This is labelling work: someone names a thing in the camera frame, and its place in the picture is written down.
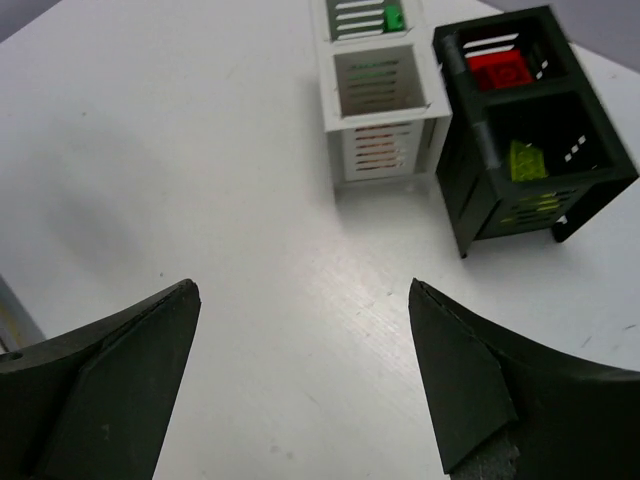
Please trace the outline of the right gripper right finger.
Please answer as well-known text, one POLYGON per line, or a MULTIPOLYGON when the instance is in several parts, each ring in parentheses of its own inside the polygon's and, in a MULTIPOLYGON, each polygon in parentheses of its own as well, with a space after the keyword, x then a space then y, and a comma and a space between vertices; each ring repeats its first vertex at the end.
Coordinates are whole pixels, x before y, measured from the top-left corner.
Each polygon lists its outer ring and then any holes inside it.
POLYGON ((409 317, 452 479, 635 479, 639 375, 532 341, 414 281, 409 317))

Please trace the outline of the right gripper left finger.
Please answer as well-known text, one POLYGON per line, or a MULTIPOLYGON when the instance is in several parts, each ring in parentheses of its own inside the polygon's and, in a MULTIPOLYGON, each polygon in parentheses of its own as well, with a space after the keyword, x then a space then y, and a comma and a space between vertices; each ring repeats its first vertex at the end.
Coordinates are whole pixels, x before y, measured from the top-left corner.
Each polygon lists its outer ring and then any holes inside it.
POLYGON ((2 478, 152 478, 200 309, 198 286, 185 279, 2 354, 2 478))

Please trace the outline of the yellow green long brick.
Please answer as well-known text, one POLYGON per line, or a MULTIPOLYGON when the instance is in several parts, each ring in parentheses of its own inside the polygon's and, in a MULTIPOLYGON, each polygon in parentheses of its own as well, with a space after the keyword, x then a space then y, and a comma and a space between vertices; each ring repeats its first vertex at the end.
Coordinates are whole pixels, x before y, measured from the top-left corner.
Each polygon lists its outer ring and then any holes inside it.
POLYGON ((531 143, 512 140, 509 149, 511 180, 516 183, 541 180, 548 177, 544 153, 531 143))

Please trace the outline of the red rounded lego brick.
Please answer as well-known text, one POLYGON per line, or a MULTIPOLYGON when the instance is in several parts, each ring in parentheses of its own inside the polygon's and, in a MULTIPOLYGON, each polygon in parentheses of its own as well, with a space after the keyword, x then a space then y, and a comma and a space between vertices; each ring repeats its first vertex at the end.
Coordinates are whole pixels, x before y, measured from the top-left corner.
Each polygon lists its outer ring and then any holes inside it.
POLYGON ((467 63, 480 91, 526 85, 534 82, 518 49, 469 57, 467 63))

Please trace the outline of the green long lego piece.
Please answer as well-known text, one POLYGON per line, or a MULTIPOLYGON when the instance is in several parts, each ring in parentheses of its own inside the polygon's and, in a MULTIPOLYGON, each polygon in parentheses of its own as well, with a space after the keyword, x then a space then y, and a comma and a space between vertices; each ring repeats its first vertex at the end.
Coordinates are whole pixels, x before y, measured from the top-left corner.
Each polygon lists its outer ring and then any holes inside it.
POLYGON ((388 5, 383 10, 383 26, 385 33, 405 30, 402 8, 398 5, 388 5))

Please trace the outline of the black slotted container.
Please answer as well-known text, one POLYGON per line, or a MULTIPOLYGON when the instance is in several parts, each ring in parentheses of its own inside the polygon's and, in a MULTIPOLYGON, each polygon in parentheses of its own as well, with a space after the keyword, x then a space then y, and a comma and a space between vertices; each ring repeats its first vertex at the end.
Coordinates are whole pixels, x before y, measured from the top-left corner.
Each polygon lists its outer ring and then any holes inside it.
POLYGON ((536 230, 562 242, 638 179, 549 7, 439 26, 433 47, 453 112, 436 175, 461 254, 536 230), (534 82, 480 91, 467 59, 512 49, 534 82), (547 178, 511 180, 512 140, 543 151, 547 178))

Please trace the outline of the white slotted container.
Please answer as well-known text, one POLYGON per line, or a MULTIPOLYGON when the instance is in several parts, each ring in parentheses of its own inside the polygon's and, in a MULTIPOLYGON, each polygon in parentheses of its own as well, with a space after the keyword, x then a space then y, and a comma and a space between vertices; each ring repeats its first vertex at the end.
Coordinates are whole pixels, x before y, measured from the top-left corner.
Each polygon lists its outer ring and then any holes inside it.
POLYGON ((310 4, 324 131, 337 187, 434 175, 452 110, 420 1, 310 4), (383 10, 405 30, 385 33, 383 10))

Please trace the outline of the aluminium table rail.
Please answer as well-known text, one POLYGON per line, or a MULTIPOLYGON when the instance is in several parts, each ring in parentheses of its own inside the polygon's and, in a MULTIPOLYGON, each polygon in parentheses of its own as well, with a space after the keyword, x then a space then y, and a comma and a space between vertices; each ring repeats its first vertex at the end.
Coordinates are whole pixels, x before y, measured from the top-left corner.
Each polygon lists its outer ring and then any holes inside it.
POLYGON ((10 285, 0 278, 1 348, 20 350, 46 340, 40 327, 24 307, 10 285))

